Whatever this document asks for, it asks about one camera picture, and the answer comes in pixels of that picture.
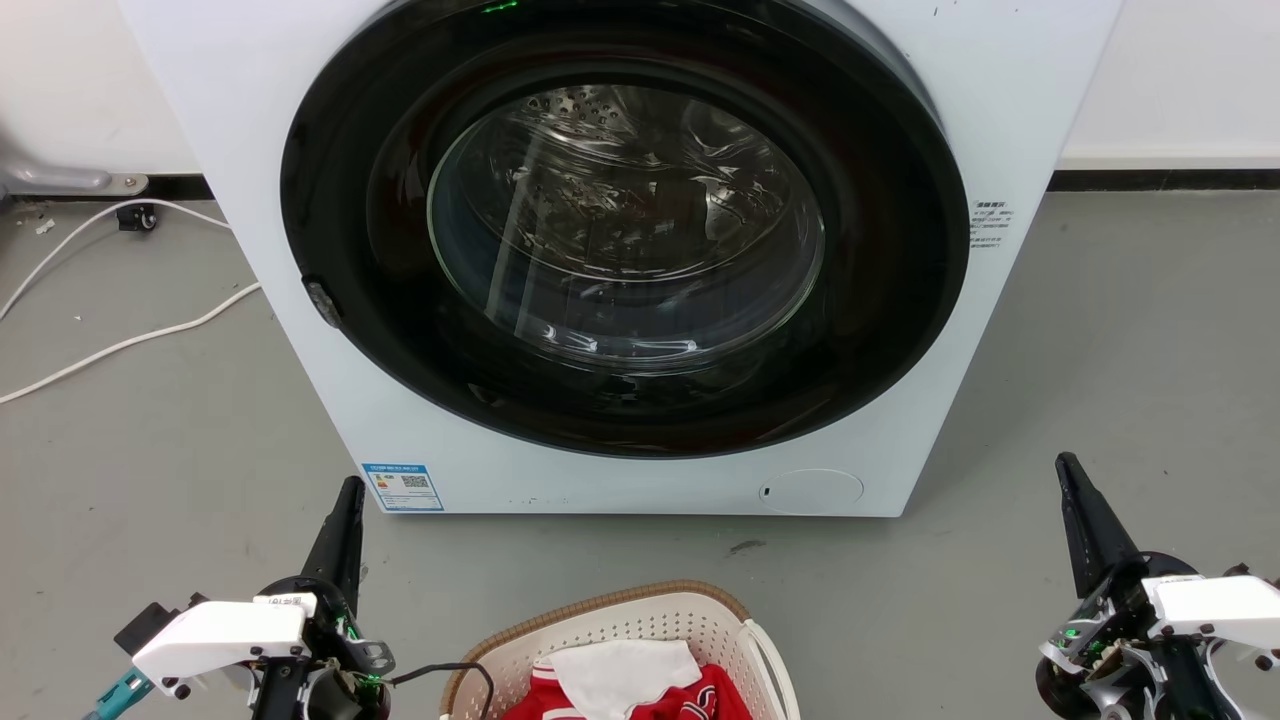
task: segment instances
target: washing machine front panel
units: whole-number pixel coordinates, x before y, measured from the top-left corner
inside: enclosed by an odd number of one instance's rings
[[[657,461],[557,450],[463,420],[328,325],[298,282],[282,217],[282,150],[307,92],[380,1],[120,5],[280,327],[384,509],[884,516],[899,515],[910,497],[1119,10],[1119,0],[809,0],[838,26],[869,19],[928,90],[974,220],[964,286],[929,350],[858,411],[758,450]],[[883,44],[869,45],[884,53]],[[795,151],[769,137],[795,163]],[[388,501],[367,469],[379,464],[422,468],[436,502]],[[861,492],[840,483],[841,474],[856,478]],[[316,492],[325,493],[323,484]],[[814,497],[795,503],[796,493]]]
[[[604,455],[783,442],[923,355],[964,188],[931,109],[782,3],[407,3],[289,133],[314,297],[406,386]]]

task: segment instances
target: black cable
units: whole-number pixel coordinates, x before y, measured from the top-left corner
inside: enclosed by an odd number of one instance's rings
[[[489,685],[489,691],[484,696],[484,710],[480,711],[480,720],[489,720],[489,703],[493,702],[493,678],[489,676],[489,671],[484,669],[484,665],[480,665],[479,662],[440,662],[439,665],[424,665],[417,670],[410,670],[408,673],[392,678],[387,682],[394,688],[402,683],[416,680],[422,675],[429,675],[440,670],[475,670],[480,673],[485,684]]]

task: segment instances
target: clothes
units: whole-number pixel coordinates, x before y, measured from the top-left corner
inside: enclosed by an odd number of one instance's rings
[[[701,678],[685,641],[608,641],[564,648],[545,660],[586,720],[627,720],[636,705]]]
[[[718,665],[701,669],[698,682],[668,688],[658,702],[637,705],[628,720],[751,720],[746,703]],[[534,665],[529,694],[503,720],[585,720],[564,696],[545,659]]]

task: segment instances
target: basket handle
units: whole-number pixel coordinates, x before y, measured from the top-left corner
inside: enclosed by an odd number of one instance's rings
[[[787,673],[786,664],[782,662],[782,653],[778,652],[778,647],[769,639],[769,634],[764,632],[764,628],[750,618],[742,621],[742,632],[751,639],[755,648],[760,651],[760,655],[764,657],[764,665],[769,674],[773,675],[773,684],[778,694],[782,696],[782,712],[786,715],[786,720],[800,720],[800,701],[796,700],[796,688],[791,684],[791,675]]]

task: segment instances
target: white cable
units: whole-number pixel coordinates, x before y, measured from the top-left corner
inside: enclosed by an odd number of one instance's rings
[[[204,214],[197,213],[195,210],[191,210],[188,208],[183,208],[182,205],[178,205],[178,204],[174,204],[174,202],[169,202],[168,200],[152,200],[152,199],[147,199],[147,197],[138,197],[138,199],[134,199],[134,200],[125,200],[124,202],[116,202],[115,205],[111,205],[106,210],[102,210],[101,213],[99,213],[99,214],[93,215],[92,218],[84,220],[78,228],[73,229],[65,238],[63,238],[63,241],[58,243],[58,247],[55,247],[54,251],[49,254],[49,256],[46,256],[44,260],[40,261],[38,265],[36,265],[36,269],[32,270],[29,275],[27,275],[27,279],[22,281],[22,284],[19,284],[18,290],[13,293],[12,297],[9,297],[9,301],[4,304],[4,307],[0,307],[0,320],[3,320],[4,316],[9,314],[9,309],[13,307],[13,304],[17,302],[19,297],[22,297],[22,293],[26,292],[28,287],[31,287],[32,281],[36,279],[36,275],[40,274],[40,270],[45,269],[45,265],[47,265],[49,261],[52,260],[54,256],[58,255],[63,250],[63,247],[67,247],[67,243],[70,242],[72,238],[74,238],[77,234],[79,234],[84,228],[87,228],[91,224],[93,224],[95,222],[97,222],[97,220],[100,220],[100,219],[102,219],[102,218],[105,218],[105,217],[115,213],[120,208],[128,208],[129,205],[142,205],[142,204],[152,204],[152,205],[163,205],[165,208],[173,208],[174,210],[180,210],[180,211],[183,211],[183,213],[186,213],[188,215],[193,215],[193,217],[200,218],[201,220],[205,220],[207,223],[212,223],[212,224],[215,224],[218,227],[230,229],[230,225],[228,225],[227,223],[224,223],[221,220],[215,220],[214,218],[210,218],[209,215],[204,215]],[[237,292],[236,295],[233,295],[233,296],[228,297],[227,300],[224,300],[223,304],[219,305],[218,307],[214,307],[212,310],[210,310],[209,313],[206,313],[201,318],[197,318],[197,319],[195,319],[195,320],[192,320],[189,323],[182,323],[180,325],[173,325],[173,327],[169,327],[169,328],[159,329],[159,331],[151,331],[151,332],[148,332],[146,334],[140,334],[138,337],[133,337],[133,338],[125,340],[123,342],[118,342],[118,343],[113,345],[111,347],[108,347],[106,350],[101,350],[99,352],[95,352],[93,355],[90,355],[88,357],[81,360],[79,363],[76,363],[74,365],[70,365],[68,368],[63,368],[61,370],[58,370],[56,373],[54,373],[52,375],[49,375],[47,378],[40,380],[38,383],[29,384],[29,386],[19,389],[17,392],[10,392],[9,395],[6,395],[4,397],[0,397],[0,405],[4,405],[5,402],[9,402],[10,400],[18,400],[19,397],[22,397],[24,395],[31,395],[32,392],[36,392],[37,389],[40,389],[40,388],[50,384],[50,383],[58,382],[61,378],[65,378],[67,375],[69,375],[69,374],[72,374],[72,373],[74,373],[74,372],[77,372],[77,370],[79,370],[82,368],[84,368],[84,366],[92,365],[93,363],[97,363],[99,360],[101,360],[102,357],[106,357],[108,355],[113,355],[115,352],[119,352],[119,351],[124,350],[125,347],[132,347],[134,345],[138,345],[140,342],[146,342],[148,340],[155,340],[157,337],[164,337],[166,334],[180,333],[182,331],[189,331],[191,328],[198,328],[200,325],[204,325],[209,320],[212,320],[214,318],[216,318],[218,315],[220,315],[223,313],[223,310],[227,310],[232,305],[236,305],[237,302],[239,302],[241,300],[243,300],[247,295],[252,293],[253,291],[256,291],[256,290],[259,290],[261,287],[262,287],[262,283],[250,284],[250,286],[244,287],[243,290],[241,290],[239,292]]]
[[[58,370],[56,373],[54,373],[52,375],[49,375],[47,378],[40,380],[38,383],[29,384],[29,386],[19,389],[18,392],[10,392],[9,395],[6,395],[4,397],[0,397],[0,405],[4,405],[5,402],[9,402],[10,400],[18,400],[19,397],[22,397],[24,395],[29,395],[32,392],[36,392],[37,389],[40,389],[40,388],[42,388],[42,387],[45,387],[45,386],[47,386],[47,384],[50,384],[52,382],[56,382],[56,380],[60,380],[60,379],[65,378],[67,375],[74,373],[76,370],[79,370],[81,368],[84,368],[87,365],[92,365],[93,363],[97,363],[99,360],[101,360],[102,357],[106,357],[108,355],[111,355],[114,352],[119,352],[119,351],[124,350],[125,347],[132,347],[132,346],[134,346],[134,345],[137,345],[140,342],[146,342],[148,340],[154,340],[154,338],[157,338],[157,337],[164,337],[166,334],[180,333],[182,331],[189,331],[191,328],[198,328],[200,325],[204,325],[209,320],[212,320],[214,318],[216,318],[218,315],[220,315],[223,310],[230,307],[232,305],[234,305],[236,302],[238,302],[239,300],[242,300],[244,296],[247,296],[248,293],[251,293],[255,290],[259,290],[261,287],[262,287],[262,283],[253,283],[251,286],[247,286],[243,290],[241,290],[239,292],[237,292],[236,295],[233,295],[233,296],[228,297],[227,300],[224,300],[223,304],[219,305],[218,307],[214,307],[209,313],[205,313],[202,316],[200,316],[200,318],[197,318],[197,319],[195,319],[195,320],[192,320],[189,323],[183,323],[180,325],[173,325],[173,327],[169,327],[169,328],[163,328],[163,329],[159,329],[159,331],[151,331],[151,332],[148,332],[146,334],[140,334],[138,337],[132,337],[132,338],[129,338],[129,340],[127,340],[124,342],[118,342],[118,343],[113,345],[111,347],[108,347],[106,350],[101,350],[99,352],[95,352],[93,355],[90,355],[88,357],[81,360],[79,363],[77,363],[77,364],[74,364],[74,365],[72,365],[69,368],[63,368],[61,370]]]
[[[230,225],[228,225],[227,223],[224,223],[221,220],[215,220],[215,219],[210,218],[209,215],[202,215],[202,214],[200,214],[200,213],[197,213],[195,210],[183,208],[182,205],[178,205],[177,202],[169,202],[168,200],[151,200],[148,197],[138,197],[138,199],[134,199],[134,200],[125,200],[124,202],[116,202],[115,205],[111,205],[106,210],[102,210],[101,213],[99,213],[99,214],[93,215],[92,218],[84,220],[81,224],[81,227],[73,229],[70,232],[70,234],[68,234],[65,238],[63,238],[63,241],[58,243],[58,247],[55,247],[54,251],[50,252],[47,258],[45,258],[44,260],[40,261],[38,265],[36,265],[36,269],[32,270],[29,275],[27,275],[27,279],[22,281],[22,284],[19,284],[18,290],[14,291],[14,293],[13,293],[12,297],[9,297],[9,301],[4,304],[4,307],[0,307],[0,320],[3,320],[4,316],[9,314],[9,309],[13,307],[13,304],[17,302],[19,297],[22,297],[22,293],[27,292],[27,288],[31,287],[32,281],[36,279],[36,275],[40,274],[40,270],[44,270],[45,265],[47,265],[49,261],[52,260],[55,255],[58,255],[59,252],[61,252],[63,247],[67,247],[67,243],[70,242],[72,238],[74,238],[76,236],[78,236],[84,228],[87,228],[91,224],[93,224],[95,222],[97,222],[97,220],[100,220],[100,219],[102,219],[102,218],[105,218],[105,217],[115,213],[120,208],[128,208],[129,205],[142,205],[142,204],[152,204],[152,205],[163,205],[165,208],[173,208],[174,210],[182,210],[183,213],[186,213],[188,215],[195,215],[196,218],[200,218],[201,220],[205,220],[207,223],[212,223],[212,224],[215,224],[215,225],[218,225],[220,228],[232,229]]]

